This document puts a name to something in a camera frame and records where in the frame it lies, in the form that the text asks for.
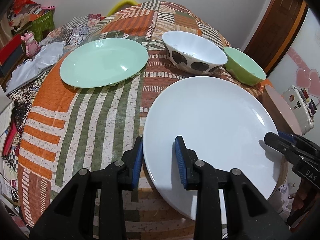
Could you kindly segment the person right hand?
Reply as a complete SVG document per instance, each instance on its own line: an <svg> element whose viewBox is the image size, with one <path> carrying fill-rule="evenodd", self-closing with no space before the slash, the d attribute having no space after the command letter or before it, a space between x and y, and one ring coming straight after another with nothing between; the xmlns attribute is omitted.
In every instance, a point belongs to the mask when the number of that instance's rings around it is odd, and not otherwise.
<svg viewBox="0 0 320 240"><path fill-rule="evenodd" d="M299 188L295 193L292 203L291 214L296 212L297 210L303 209L306 205L304 204L304 200L313 194L313 186L304 179L301 179Z"/></svg>

